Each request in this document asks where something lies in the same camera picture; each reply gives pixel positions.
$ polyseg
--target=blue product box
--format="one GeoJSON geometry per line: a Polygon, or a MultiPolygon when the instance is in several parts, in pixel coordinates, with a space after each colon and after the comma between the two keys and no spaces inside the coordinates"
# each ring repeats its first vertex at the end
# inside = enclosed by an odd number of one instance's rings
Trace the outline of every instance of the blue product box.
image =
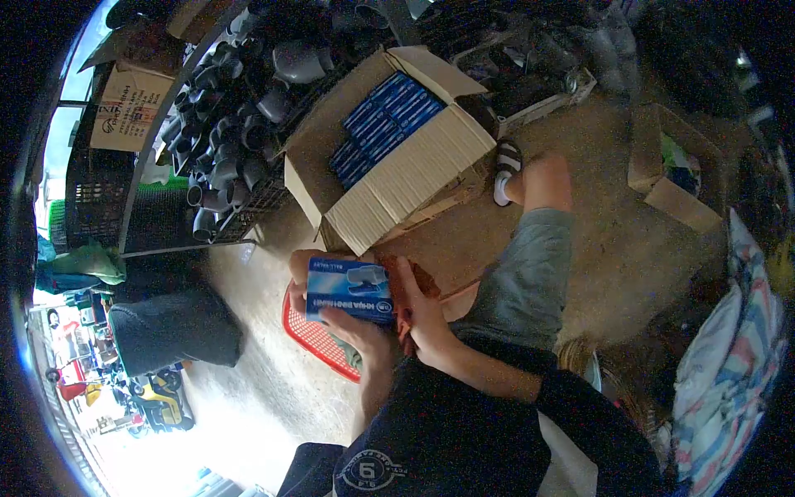
{"type": "Polygon", "coordinates": [[[369,262],[309,259],[306,320],[321,321],[323,307],[335,307],[358,319],[379,324],[394,321],[389,275],[369,262]]]}
{"type": "Polygon", "coordinates": [[[367,98],[374,102],[383,103],[383,101],[392,94],[395,87],[399,87],[407,81],[411,81],[407,75],[400,71],[395,72],[392,76],[387,78],[386,81],[375,87],[375,89],[370,92],[370,95],[368,95],[367,98]]]}
{"type": "Polygon", "coordinates": [[[389,152],[395,150],[398,145],[403,143],[408,136],[408,133],[396,127],[393,133],[384,137],[384,139],[375,144],[373,147],[367,149],[365,152],[373,164],[378,164],[378,162],[386,157],[389,152]]]}
{"type": "Polygon", "coordinates": [[[345,162],[345,164],[341,165],[340,168],[337,170],[337,177],[343,183],[343,187],[346,190],[353,186],[349,180],[355,175],[355,172],[359,171],[360,169],[365,169],[369,171],[373,168],[373,162],[370,158],[361,150],[356,149],[353,155],[345,162]]]}
{"type": "Polygon", "coordinates": [[[361,124],[362,120],[366,119],[378,109],[378,105],[370,99],[365,99],[343,120],[343,127],[350,131],[352,128],[361,124]]]}
{"type": "Polygon", "coordinates": [[[409,81],[402,84],[397,88],[386,100],[384,100],[383,107],[391,115],[398,112],[404,105],[412,102],[419,95],[426,94],[427,91],[419,84],[409,81]]]}
{"type": "Polygon", "coordinates": [[[339,167],[345,163],[351,156],[356,152],[356,148],[352,142],[345,142],[341,147],[334,152],[332,159],[329,161],[329,165],[331,166],[332,170],[338,171],[339,167]]]}
{"type": "Polygon", "coordinates": [[[443,109],[444,108],[438,102],[429,100],[415,109],[411,115],[400,121],[399,126],[409,135],[420,129],[423,124],[430,121],[433,116],[439,114],[443,109]]]}
{"type": "Polygon", "coordinates": [[[343,187],[345,187],[346,184],[348,185],[345,188],[345,191],[351,189],[351,187],[353,187],[354,184],[357,184],[359,180],[364,178],[365,175],[369,173],[371,169],[373,169],[373,167],[374,164],[368,161],[366,163],[362,163],[360,167],[351,171],[350,176],[348,176],[346,180],[343,182],[343,187]]]}
{"type": "Polygon", "coordinates": [[[383,112],[381,117],[374,121],[372,126],[368,126],[365,132],[355,137],[355,140],[360,149],[368,150],[398,131],[399,128],[395,121],[386,112],[383,112]]]}

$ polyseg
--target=red plastic basket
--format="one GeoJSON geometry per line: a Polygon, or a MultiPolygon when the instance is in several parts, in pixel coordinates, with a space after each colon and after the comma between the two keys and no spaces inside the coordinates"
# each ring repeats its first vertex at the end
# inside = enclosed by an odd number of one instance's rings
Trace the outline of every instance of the red plastic basket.
{"type": "Polygon", "coordinates": [[[290,307],[289,294],[285,292],[282,304],[281,325],[300,346],[310,351],[344,378],[358,383],[361,375],[345,360],[345,352],[326,333],[320,323],[306,321],[301,313],[290,307]]]}

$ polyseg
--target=white sock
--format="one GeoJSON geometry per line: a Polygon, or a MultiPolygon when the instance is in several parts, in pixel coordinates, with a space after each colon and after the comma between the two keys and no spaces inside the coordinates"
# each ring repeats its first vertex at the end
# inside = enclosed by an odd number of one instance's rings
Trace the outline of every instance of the white sock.
{"type": "Polygon", "coordinates": [[[508,171],[498,171],[494,178],[494,202],[500,207],[510,204],[510,199],[505,194],[505,185],[510,177],[511,174],[508,171]]]}

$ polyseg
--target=wheel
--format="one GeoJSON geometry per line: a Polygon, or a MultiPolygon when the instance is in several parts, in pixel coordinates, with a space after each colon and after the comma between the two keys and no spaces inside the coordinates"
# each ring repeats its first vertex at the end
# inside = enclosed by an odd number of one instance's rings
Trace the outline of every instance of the wheel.
{"type": "Polygon", "coordinates": [[[165,382],[166,388],[174,393],[182,386],[182,376],[179,373],[171,370],[163,370],[157,373],[157,376],[160,376],[165,382]]]}
{"type": "Polygon", "coordinates": [[[141,397],[144,394],[144,387],[138,382],[130,381],[130,393],[136,397],[141,397]]]}
{"type": "Polygon", "coordinates": [[[127,432],[135,438],[143,438],[152,433],[152,429],[147,425],[131,426],[127,432]]]}
{"type": "Polygon", "coordinates": [[[54,367],[50,367],[47,369],[47,371],[45,371],[45,378],[50,383],[58,383],[58,380],[60,379],[60,371],[54,367]]]}
{"type": "Polygon", "coordinates": [[[179,426],[181,429],[185,431],[188,431],[189,429],[196,426],[196,423],[190,417],[183,416],[182,421],[180,421],[180,424],[177,426],[179,426]]]}

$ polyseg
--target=stacked blue boxes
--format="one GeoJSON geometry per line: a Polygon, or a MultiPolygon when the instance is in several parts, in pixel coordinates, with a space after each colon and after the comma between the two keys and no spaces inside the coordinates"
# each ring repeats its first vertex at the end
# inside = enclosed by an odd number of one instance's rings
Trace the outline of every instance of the stacked blue boxes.
{"type": "Polygon", "coordinates": [[[402,72],[378,85],[343,121],[351,134],[331,167],[348,190],[370,169],[444,109],[436,96],[402,72]]]}

